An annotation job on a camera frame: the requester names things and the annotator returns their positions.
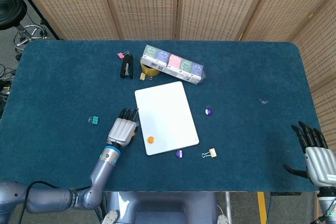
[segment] blue ring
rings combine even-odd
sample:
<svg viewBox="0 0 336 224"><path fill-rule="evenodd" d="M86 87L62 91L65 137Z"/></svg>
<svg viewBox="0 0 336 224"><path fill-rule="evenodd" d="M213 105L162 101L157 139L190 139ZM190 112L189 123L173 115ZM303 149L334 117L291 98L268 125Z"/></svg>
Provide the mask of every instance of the blue ring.
<svg viewBox="0 0 336 224"><path fill-rule="evenodd" d="M118 153L119 153L119 156L121 155L121 152L120 152L120 150L118 150L118 149L117 149L117 148L115 148L114 146L107 145L105 148L113 149L113 150L115 150L116 152L118 152Z"/></svg>

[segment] white board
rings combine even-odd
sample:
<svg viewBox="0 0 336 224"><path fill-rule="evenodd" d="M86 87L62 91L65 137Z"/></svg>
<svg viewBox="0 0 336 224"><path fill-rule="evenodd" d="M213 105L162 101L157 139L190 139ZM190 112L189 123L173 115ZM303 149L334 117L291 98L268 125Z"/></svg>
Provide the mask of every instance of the white board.
<svg viewBox="0 0 336 224"><path fill-rule="evenodd" d="M199 143L182 82L136 90L135 99L147 155Z"/></svg>

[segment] yellow tape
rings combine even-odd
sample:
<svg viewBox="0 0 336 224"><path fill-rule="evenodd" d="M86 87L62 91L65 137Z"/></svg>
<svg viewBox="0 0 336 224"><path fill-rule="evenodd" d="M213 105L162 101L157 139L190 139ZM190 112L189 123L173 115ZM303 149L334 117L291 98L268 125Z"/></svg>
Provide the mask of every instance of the yellow tape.
<svg viewBox="0 0 336 224"><path fill-rule="evenodd" d="M257 195L258 195L258 205L259 205L259 213L260 213L260 223L266 224L267 215L266 215L266 206L265 206L265 195L262 191L259 191Z"/></svg>
<svg viewBox="0 0 336 224"><path fill-rule="evenodd" d="M157 76L160 73L160 71L158 71L157 69L149 68L145 66L144 64L140 64L140 65L141 65L142 72L144 72L145 75L147 76Z"/></svg>

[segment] stool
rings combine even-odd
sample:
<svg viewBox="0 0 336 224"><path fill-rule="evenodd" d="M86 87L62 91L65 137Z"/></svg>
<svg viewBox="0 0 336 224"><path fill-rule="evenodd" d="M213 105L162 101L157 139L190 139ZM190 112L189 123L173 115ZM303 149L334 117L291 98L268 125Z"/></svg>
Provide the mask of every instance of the stool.
<svg viewBox="0 0 336 224"><path fill-rule="evenodd" d="M37 24L22 26L20 21L27 13L27 5L23 0L0 0L0 30L16 27L17 32L13 38L15 51L18 53L17 60L20 60L22 51L28 42L35 39L48 39L47 30Z"/></svg>

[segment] teal felt surface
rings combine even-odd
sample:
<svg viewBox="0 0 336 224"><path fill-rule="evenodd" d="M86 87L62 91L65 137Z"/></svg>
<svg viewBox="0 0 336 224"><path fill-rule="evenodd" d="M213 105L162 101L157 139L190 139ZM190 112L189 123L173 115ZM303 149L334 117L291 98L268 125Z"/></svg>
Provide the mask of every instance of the teal felt surface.
<svg viewBox="0 0 336 224"><path fill-rule="evenodd" d="M183 81L200 143L183 149L181 159L175 152L146 156L140 129L121 150L106 190L315 190L282 167L306 166L291 124L319 127L299 51L288 42L32 42L0 122L0 179L89 185L121 109L136 107L134 91L178 81L164 73L139 80L147 43L204 65L202 83ZM133 80L119 76L117 53L127 50ZM90 116L99 117L97 125ZM210 148L217 157L202 158Z"/></svg>

